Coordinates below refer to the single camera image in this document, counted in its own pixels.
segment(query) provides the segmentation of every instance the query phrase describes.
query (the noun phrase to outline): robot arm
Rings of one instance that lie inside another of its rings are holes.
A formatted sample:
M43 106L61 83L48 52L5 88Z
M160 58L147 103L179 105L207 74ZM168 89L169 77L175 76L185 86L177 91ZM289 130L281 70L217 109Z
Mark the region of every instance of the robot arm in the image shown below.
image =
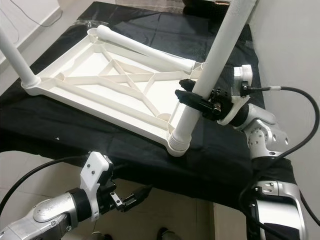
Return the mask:
M0 240L59 240L88 218L113 209L126 212L140 204L152 186L141 187L121 200L114 192L113 163L99 152L91 152L82 171L82 188L40 202L23 218L0 231Z
M202 116L221 125L231 124L246 135L254 174L288 147L288 136L282 131L276 117L246 101L246 90L251 85L250 66L235 68L232 94L213 89L209 100L191 92L195 82L180 81L186 90L176 90L179 101L202 112ZM301 209L300 190L296 184L291 162L285 158L263 172L245 198L246 211L257 222L277 231L290 240L306 240L307 231ZM248 240L278 240L273 234L247 219Z

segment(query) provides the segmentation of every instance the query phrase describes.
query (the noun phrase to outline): black tablecloth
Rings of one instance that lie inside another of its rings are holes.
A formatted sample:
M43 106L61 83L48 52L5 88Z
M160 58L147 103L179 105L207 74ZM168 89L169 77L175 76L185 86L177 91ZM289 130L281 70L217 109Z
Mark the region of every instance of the black tablecloth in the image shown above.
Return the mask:
M85 37L88 25L96 21L109 23L114 31L155 49L198 62L205 61L221 24L100 2L94 2L79 19L31 66L35 73ZM258 59L248 25L217 85L230 89L233 67L243 64L252 65L253 85L259 87ZM261 94L251 101L264 107ZM238 194L252 175L244 134L203 118L196 125L189 150L175 158L156 142L45 96L29 96L19 79L0 102L1 152L19 150L57 159L99 151L114 162L117 178L233 208L238 208Z

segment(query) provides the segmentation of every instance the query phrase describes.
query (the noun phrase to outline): white plastic tube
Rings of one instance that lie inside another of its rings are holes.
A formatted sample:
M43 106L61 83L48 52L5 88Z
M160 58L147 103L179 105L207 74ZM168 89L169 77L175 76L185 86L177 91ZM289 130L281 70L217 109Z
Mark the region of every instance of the white plastic tube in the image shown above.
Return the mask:
M208 99L216 82L244 28L257 0L233 0L215 37L206 58L204 69L193 91ZM174 156L183 155L189 148L191 134L200 117L200 112L186 107L181 119L172 132L168 151Z
M5 32L0 28L0 50L11 63L12 67L19 75L24 88L31 88L41 82L40 77L34 75L30 67L21 56L18 49L8 39Z
M123 36L115 31L112 31L109 27L100 25L98 26L96 33L99 39L103 41L109 41L128 49L134 50L140 54L158 58L161 61L167 62L176 66L178 69L191 73L194 68L196 61L190 59L180 59L177 57L170 56L162 51L144 45L138 41L135 41L129 37Z

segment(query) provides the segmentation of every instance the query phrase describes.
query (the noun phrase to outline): electrical cord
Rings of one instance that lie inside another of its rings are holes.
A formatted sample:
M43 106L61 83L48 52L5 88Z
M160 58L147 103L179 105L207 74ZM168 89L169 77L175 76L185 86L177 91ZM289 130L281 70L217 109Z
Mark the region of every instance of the electrical cord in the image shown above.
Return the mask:
M11 197L11 195L15 192L15 190L25 181L27 180L29 177L31 177L33 174L39 172L40 170L47 168L49 166L52 166L54 164L59 164L62 162L66 162L66 161L75 161L75 160L79 160L81 158L87 158L88 156L86 155L81 155L81 156L70 156L70 157L64 157L64 158L60 158L60 159L56 159L50 162L46 162L38 167L36 167L35 169L29 171L26 175L24 175L23 177L21 177L10 189L9 191L6 193L6 195L4 196L4 198L2 199L1 203L0 203L0 218L1 218L1 214L9 200L9 198Z
M39 26L41 27L45 27L45 28L48 28L48 27L51 27L53 24L55 24L57 21L59 21L63 15L63 12L61 10L60 12L60 16L54 20L52 23L50 23L49 25L43 25L41 23L38 23L36 20L32 19L18 4L16 4L13 0L9 0L13 5L15 5L28 19L30 19L32 22L34 22L35 24L38 24Z
M264 172L269 169L272 165L274 165L275 163L277 163L278 161L280 161L281 159L283 159L284 157L288 156L289 154L297 151L298 149L300 149L302 146L304 146L307 142L309 142L313 136L316 134L318 127L319 127L319 122L320 122L320 113L319 113L319 107L317 102L314 100L314 98L308 94L307 92L298 89L298 88L294 88L294 87L288 87L288 86L271 86L271 87L263 87L263 88L251 88L251 87L245 87L243 89L245 91L245 94L248 95L250 93L256 93L256 92L263 92L263 91L290 91L290 92L295 92L298 94L303 95L304 97L306 97L310 103L313 106L314 109L314 114L315 114L315 120L314 120L314 125L313 128L311 130L311 132L308 134L308 136L301 141L299 144L297 144L296 146L290 148L289 150L285 151L284 153L280 154L279 156L273 158L273 160L262 170L260 170L253 178L252 180L246 185L246 187L241 191L239 198L238 198L238 203L240 206L241 211L243 212L243 214L254 224L256 224L257 226L259 226L261 229L269 232L270 234L278 237L281 240L290 240L287 236L283 235L282 233L264 225L263 223L259 222L257 219L255 219L254 217L252 217L251 213L248 212L246 210L246 208L244 207L244 196L245 193L247 193L252 186L263 176ZM301 201L304 205L304 207L306 208L307 212L310 214L310 216L312 217L312 219L320 226L320 221L319 219L315 216L315 214L312 212L312 210L310 209L310 207L307 204L307 201L305 200L303 194L300 192L300 196L301 196Z

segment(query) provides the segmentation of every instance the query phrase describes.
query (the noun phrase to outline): shoe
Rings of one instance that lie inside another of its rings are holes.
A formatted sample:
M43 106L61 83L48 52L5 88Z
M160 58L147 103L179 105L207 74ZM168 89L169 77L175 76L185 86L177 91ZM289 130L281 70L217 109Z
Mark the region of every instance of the shoe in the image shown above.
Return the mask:
M158 233L156 234L156 240L162 240L162 236L166 231L168 231L168 228L166 227L160 228Z
M104 240L113 240L112 236L109 234L104 235Z

